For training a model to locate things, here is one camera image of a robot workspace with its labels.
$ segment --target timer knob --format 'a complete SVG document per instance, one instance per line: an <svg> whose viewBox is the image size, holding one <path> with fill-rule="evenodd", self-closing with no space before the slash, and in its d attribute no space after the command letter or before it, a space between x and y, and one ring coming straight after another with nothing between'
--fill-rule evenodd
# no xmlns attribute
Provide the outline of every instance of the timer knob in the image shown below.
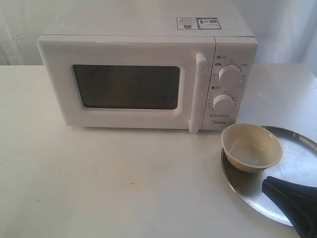
<svg viewBox="0 0 317 238"><path fill-rule="evenodd" d="M233 98L228 94L220 94L216 96L212 102L213 108L222 114L228 114L234 109Z"/></svg>
<svg viewBox="0 0 317 238"><path fill-rule="evenodd" d="M241 69L235 64L228 64L222 67L218 73L218 78L223 86L234 87L241 84Z"/></svg>

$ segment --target microwave control panel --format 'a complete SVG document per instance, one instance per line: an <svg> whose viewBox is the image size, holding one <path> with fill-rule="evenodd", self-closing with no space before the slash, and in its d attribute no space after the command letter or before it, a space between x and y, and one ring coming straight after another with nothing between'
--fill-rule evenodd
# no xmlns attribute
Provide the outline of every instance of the microwave control panel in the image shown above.
<svg viewBox="0 0 317 238"><path fill-rule="evenodd" d="M203 129L222 130L234 124L257 50L253 37L215 37L216 50Z"/></svg>

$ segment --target table surface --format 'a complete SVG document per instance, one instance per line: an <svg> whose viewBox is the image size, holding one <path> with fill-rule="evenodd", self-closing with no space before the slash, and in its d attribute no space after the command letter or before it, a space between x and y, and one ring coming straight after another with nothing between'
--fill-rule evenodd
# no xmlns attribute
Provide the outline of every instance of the table surface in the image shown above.
<svg viewBox="0 0 317 238"><path fill-rule="evenodd" d="M254 65L239 122L317 140L317 80ZM65 126L43 66L0 66L0 237L298 237L230 188L220 132Z"/></svg>

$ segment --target beige bowl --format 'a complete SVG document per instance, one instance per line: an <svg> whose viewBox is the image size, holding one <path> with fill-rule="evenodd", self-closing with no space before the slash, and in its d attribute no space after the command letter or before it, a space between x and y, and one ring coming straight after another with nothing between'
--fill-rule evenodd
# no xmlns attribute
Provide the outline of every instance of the beige bowl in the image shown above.
<svg viewBox="0 0 317 238"><path fill-rule="evenodd" d="M221 141L229 162L245 172L265 170L276 165L283 155L278 139L257 125L230 125L223 130Z"/></svg>

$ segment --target round metal plate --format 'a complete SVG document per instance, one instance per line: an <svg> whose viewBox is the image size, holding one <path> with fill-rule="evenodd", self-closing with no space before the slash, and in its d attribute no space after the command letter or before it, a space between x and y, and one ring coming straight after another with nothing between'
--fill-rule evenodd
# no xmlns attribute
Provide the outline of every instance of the round metal plate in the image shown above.
<svg viewBox="0 0 317 238"><path fill-rule="evenodd" d="M281 161L260 173L242 172L233 167L222 150L221 164L232 189L252 208L277 222L291 226L287 217L262 193L262 182L267 176L306 186L317 186L317 143L286 129L264 126L280 141Z"/></svg>

